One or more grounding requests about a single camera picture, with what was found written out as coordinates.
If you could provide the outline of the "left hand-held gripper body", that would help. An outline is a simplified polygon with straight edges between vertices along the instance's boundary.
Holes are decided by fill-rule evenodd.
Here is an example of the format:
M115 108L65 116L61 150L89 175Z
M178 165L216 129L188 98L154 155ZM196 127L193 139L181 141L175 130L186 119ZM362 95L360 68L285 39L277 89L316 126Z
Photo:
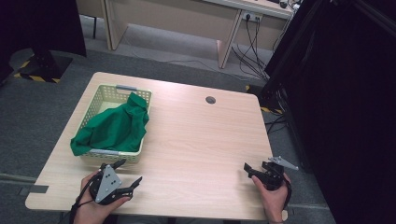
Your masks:
M106 164L90 186L90 194L96 203L109 205L123 197L133 197L132 188L121 188L122 181L116 174L116 164Z

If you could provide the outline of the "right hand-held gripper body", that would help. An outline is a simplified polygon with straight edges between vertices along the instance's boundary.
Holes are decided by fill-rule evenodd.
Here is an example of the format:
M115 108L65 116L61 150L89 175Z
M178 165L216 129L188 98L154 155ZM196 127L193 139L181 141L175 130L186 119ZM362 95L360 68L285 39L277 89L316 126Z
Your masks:
M299 167L283 159L281 156L269 158L268 162L273 162L275 167L273 169L265 170L262 168L260 181L265 185L268 190L277 190L281 187L284 181L284 169L289 168L291 170L298 171Z

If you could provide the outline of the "green dinosaur print t-shirt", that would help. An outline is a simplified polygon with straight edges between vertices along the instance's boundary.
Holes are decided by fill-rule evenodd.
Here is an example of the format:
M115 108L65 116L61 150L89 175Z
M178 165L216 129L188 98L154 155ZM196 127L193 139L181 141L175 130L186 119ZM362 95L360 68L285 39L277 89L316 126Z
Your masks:
M91 118L71 139L70 147L75 156L91 149L137 152L148 122L146 100L131 93L125 104L108 108Z

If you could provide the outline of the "pale green perforated plastic basket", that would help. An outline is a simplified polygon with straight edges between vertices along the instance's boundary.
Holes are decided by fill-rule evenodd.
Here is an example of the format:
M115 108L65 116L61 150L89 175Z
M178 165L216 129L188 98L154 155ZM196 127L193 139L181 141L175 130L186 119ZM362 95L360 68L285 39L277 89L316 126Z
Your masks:
M102 113L108 108L115 108L121 104L125 104L131 93L142 97L148 104L148 112L150 108L150 100L152 92L150 90L139 90L135 87L121 86L121 85L106 85L101 84L95 94L93 95L88 108L85 111L83 119L81 120L77 132L82 129L87 122L95 115ZM140 148L137 152L121 152L121 151L110 151L104 149L91 149L89 152L81 155L84 157L101 158L107 160L122 160L126 159L132 163L138 163L140 159L140 153L142 151L144 138L141 141Z

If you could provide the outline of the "person's right hand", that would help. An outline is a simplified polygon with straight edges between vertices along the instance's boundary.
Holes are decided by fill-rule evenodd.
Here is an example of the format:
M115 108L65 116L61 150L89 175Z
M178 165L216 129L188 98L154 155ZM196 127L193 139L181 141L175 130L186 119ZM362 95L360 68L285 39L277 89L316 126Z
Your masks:
M283 224L282 211L288 196L287 183L283 182L277 190L268 190L255 175L251 177L262 198L262 207L269 224Z

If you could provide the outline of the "person's left hand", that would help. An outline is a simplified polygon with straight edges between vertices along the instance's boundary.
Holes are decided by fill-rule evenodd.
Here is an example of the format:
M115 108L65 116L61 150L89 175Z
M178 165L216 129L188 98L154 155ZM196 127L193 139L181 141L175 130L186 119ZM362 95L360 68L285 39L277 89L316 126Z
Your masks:
M109 205L101 205L92 200L89 193L89 181L98 173L95 171L81 180L82 195L78 196L77 209L73 224L103 224L105 219L116 209L127 203L130 198L122 197Z

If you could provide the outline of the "grey floor tape patch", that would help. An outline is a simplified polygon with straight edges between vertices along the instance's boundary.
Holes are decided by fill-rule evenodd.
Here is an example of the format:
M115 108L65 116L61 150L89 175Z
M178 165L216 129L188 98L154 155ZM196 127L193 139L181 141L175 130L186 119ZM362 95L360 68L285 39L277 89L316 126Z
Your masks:
M21 196L28 196L30 193L46 193L48 186L32 185L21 187L18 194Z

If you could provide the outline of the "large black curtain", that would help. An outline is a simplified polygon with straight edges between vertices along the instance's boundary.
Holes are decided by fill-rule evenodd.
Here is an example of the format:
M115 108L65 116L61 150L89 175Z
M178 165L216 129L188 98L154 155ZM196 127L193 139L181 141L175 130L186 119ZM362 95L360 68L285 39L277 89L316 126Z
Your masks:
M337 224L396 224L396 0L303 0L266 73Z

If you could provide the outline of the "black stand base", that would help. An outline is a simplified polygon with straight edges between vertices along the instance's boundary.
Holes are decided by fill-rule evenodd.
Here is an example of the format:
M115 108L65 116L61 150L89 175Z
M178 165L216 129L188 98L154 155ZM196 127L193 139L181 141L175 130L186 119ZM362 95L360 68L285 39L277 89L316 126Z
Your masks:
M65 70L73 61L70 57L33 54L17 70L14 77L48 83L59 83Z

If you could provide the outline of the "white power socket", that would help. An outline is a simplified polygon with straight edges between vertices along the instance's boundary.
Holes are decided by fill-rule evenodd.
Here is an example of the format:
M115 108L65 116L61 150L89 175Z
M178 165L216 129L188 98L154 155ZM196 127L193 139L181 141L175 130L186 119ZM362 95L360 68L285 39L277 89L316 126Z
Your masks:
M259 22L262 20L262 14L245 11L242 15L242 19L245 21Z

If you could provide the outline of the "beige wooden desk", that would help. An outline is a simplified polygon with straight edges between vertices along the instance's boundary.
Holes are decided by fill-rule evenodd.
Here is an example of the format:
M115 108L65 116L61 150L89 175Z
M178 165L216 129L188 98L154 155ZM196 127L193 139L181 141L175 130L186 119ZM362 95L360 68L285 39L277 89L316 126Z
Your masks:
M258 46L271 49L293 9L279 0L76 0L78 13L105 21L107 47L115 50L130 24L217 41L219 67L226 66L234 44L247 45L249 28L258 27ZM245 11L262 14L245 21Z

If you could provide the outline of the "black curtain beside stand base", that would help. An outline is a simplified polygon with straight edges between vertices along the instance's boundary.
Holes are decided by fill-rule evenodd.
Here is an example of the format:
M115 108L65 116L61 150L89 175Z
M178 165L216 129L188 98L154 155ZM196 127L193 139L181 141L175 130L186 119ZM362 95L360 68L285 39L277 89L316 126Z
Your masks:
M13 72L11 56L22 49L38 56L54 50L84 56L76 0L0 0L0 86Z

